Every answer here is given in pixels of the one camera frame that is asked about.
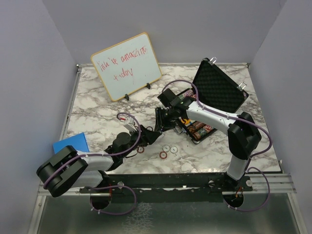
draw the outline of blue block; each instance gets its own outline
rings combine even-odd
[[[67,145],[73,146],[75,150],[89,152],[89,148],[84,133],[80,133],[75,136],[71,136],[67,139],[55,142],[53,144],[54,153],[56,154]]]

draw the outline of black stand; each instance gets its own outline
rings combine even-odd
[[[148,89],[151,89],[151,85],[149,83],[146,83],[146,87]],[[125,99],[127,99],[127,101],[129,101],[129,95],[125,94]]]

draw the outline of whiteboard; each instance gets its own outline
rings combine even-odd
[[[146,33],[93,54],[91,61],[112,101],[117,101],[161,77]]]

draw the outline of marble surface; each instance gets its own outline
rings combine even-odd
[[[248,69],[245,65],[219,66],[236,83],[246,82],[245,90],[248,99],[241,106],[238,113],[250,113],[255,122],[266,128],[265,120],[257,100]],[[127,130],[116,119],[118,112],[128,112],[136,116],[144,126],[155,125],[155,108],[160,106],[157,96],[162,88],[171,80],[185,79],[192,81],[197,66],[162,66],[162,78],[151,84],[151,90],[143,88],[125,99],[113,102],[110,100],[103,84],[94,68],[83,68],[78,84],[73,110],[70,116],[67,136],[84,132],[91,152],[106,149],[112,144],[116,135]],[[170,88],[177,94],[188,88],[182,82],[173,84]],[[256,149],[260,151],[267,147],[268,139],[263,138]],[[163,145],[176,146],[176,154],[168,153],[166,159],[160,159],[159,153]],[[185,134],[177,135],[173,130],[165,132],[157,141],[145,148],[144,153],[133,158],[124,159],[124,163],[110,173],[200,173],[225,172],[231,159],[227,136],[220,131],[195,145]],[[251,162],[263,171],[280,171],[273,148],[267,153],[255,156]]]

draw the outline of black case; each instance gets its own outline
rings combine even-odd
[[[249,96],[246,91],[240,89],[239,85],[218,68],[218,66],[211,64],[208,58],[204,58],[200,63],[193,84],[198,89],[198,97],[202,103],[229,113],[235,113]],[[176,122],[178,126],[186,131],[186,134],[192,138],[195,144],[200,143],[217,131],[217,129],[213,129],[199,141],[196,141],[193,134],[187,129],[189,125],[184,125],[180,119]]]

